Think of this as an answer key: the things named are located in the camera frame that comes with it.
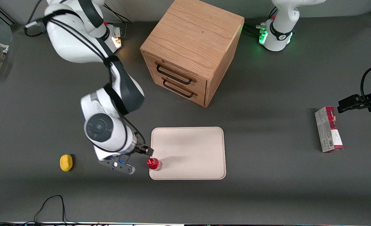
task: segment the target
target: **wall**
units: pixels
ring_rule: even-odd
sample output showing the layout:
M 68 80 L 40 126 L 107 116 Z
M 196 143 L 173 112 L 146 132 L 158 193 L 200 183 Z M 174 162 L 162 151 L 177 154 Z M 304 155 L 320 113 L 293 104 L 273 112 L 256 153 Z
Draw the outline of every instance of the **wall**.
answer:
M 160 20 L 173 0 L 105 0 L 119 14 L 133 21 Z M 206 3 L 239 14 L 246 18 L 267 16 L 273 8 L 270 0 L 203 0 Z M 13 19 L 25 23 L 37 0 L 0 0 L 3 8 Z M 34 18 L 42 16 L 46 0 L 39 5 Z M 327 0 L 316 6 L 300 7 L 301 17 L 353 16 L 371 11 L 371 0 Z M 105 20 L 119 22 L 114 14 L 103 8 Z

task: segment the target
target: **red and white box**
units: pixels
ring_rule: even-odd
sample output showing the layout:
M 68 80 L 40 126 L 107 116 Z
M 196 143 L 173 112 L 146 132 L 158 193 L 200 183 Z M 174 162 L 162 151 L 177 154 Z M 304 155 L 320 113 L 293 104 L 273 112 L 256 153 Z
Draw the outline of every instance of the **red and white box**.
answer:
M 323 153 L 332 153 L 344 149 L 342 139 L 336 126 L 336 115 L 334 107 L 324 107 L 315 112 L 316 124 Z

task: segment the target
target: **red bottle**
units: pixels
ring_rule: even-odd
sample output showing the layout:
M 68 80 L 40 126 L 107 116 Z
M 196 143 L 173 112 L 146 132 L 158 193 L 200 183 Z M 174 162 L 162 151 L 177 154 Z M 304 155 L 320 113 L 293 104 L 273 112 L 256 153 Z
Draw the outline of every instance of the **red bottle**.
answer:
M 146 161 L 151 170 L 160 170 L 162 168 L 162 162 L 159 161 L 157 158 L 150 158 Z

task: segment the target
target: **wooden cabinet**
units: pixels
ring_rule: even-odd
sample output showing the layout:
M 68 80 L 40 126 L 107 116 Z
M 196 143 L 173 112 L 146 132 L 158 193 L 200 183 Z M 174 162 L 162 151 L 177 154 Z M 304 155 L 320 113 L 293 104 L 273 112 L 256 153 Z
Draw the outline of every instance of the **wooden cabinet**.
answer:
M 140 48 L 153 81 L 207 107 L 243 24 L 243 17 L 207 3 L 175 0 Z

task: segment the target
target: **yellow sponge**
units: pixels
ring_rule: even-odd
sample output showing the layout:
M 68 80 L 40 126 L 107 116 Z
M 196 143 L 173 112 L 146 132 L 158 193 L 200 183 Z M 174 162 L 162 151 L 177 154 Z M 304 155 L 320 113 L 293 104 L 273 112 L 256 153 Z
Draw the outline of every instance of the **yellow sponge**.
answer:
M 72 157 L 69 154 L 64 154 L 60 158 L 60 168 L 64 172 L 68 172 L 72 168 Z

